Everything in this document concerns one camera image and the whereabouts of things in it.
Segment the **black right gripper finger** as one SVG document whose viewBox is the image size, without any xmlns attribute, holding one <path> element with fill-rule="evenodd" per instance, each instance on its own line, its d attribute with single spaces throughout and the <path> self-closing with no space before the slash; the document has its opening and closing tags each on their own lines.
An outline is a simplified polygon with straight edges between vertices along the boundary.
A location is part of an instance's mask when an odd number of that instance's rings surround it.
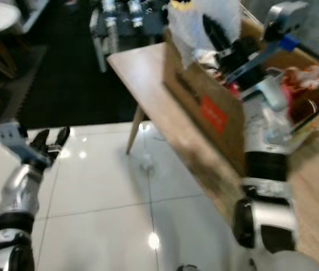
<svg viewBox="0 0 319 271">
<path fill-rule="evenodd" d="M 203 28 L 215 51 L 232 51 L 232 42 L 227 38 L 224 28 L 208 15 L 203 15 Z"/>
</svg>

